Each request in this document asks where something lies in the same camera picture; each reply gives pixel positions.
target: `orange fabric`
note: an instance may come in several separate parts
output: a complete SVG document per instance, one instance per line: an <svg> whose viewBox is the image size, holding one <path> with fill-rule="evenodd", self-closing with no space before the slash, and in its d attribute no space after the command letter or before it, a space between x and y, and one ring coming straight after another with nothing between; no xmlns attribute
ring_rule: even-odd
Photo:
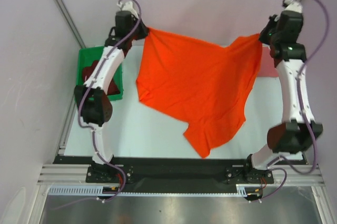
<svg viewBox="0 0 337 224"><path fill-rule="evenodd" d="M205 158L245 121L244 106L261 64L258 34L230 46L150 29L137 78L139 100L189 123L184 133Z"/></svg>

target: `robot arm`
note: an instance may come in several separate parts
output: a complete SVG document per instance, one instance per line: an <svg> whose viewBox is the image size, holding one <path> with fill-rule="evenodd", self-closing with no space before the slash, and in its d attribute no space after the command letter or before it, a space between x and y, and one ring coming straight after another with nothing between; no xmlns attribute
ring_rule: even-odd
<svg viewBox="0 0 337 224"><path fill-rule="evenodd" d="M105 41L101 59L86 82L83 85L77 85L74 90L75 101L79 109L85 92L88 88L90 89L79 113L81 113L83 121L95 131L96 147L102 158L107 162L110 162L113 157L112 148L106 140L108 138L104 135L104 123L109 121L113 112L112 105L107 97L107 90L117 68L124 61L131 48L132 40L145 38L148 34L147 27L140 20L140 24L132 35L121 42L135 27L138 14L131 1L118 4L118 6L120 11L116 13L116 26L111 28L108 39ZM119 45L111 53L113 47L118 43ZM94 163L104 164L97 153L93 155L93 161Z"/></svg>
<svg viewBox="0 0 337 224"><path fill-rule="evenodd" d="M270 128L267 144L257 153L249 156L251 168L267 170L269 163L280 154L287 156L305 151L312 145L309 131L302 116L297 80L300 77L304 112L315 137L323 131L322 124L316 124L310 110L306 91L305 69L298 76L306 61L305 48L297 43L303 26L302 5L295 0L285 0L285 9L279 16L270 17L259 40L270 46L270 55L279 74L282 88L282 123Z"/></svg>

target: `white table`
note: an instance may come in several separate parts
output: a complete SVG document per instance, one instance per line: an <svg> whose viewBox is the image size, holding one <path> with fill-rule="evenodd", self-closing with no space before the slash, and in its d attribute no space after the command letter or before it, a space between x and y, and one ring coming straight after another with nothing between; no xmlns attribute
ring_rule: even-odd
<svg viewBox="0 0 337 224"><path fill-rule="evenodd" d="M200 158L183 136L187 123L157 112L138 101L136 78L142 46L133 46L123 62L123 99L112 102L113 115L105 124L116 157ZM245 106L246 122L235 137L211 151L208 158L243 159L266 144L270 127L280 123L282 93L279 79L258 77ZM64 155L91 156L91 135L75 114ZM302 155L290 156L302 160Z"/></svg>

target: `reflective metal floor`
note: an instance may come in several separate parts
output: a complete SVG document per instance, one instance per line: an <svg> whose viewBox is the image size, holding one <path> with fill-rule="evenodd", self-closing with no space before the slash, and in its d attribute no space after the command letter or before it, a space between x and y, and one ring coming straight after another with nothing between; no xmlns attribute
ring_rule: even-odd
<svg viewBox="0 0 337 224"><path fill-rule="evenodd" d="M261 204L249 204L243 198L117 197L106 204L89 200L50 209L76 199L49 196L41 224L322 223L312 190L305 187L283 188Z"/></svg>

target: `green bin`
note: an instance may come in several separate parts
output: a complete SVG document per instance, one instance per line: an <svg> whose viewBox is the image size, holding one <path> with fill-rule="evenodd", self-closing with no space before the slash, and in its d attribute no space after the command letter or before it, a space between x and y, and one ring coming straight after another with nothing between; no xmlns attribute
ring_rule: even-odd
<svg viewBox="0 0 337 224"><path fill-rule="evenodd" d="M100 60L103 53L103 46L83 48L78 54L78 65L77 65L77 85L82 85L84 82L82 80L82 70L85 67L91 66L93 61ZM113 77L120 94L109 95L110 101L121 100L123 97L123 80L122 80L122 65L118 67Z"/></svg>

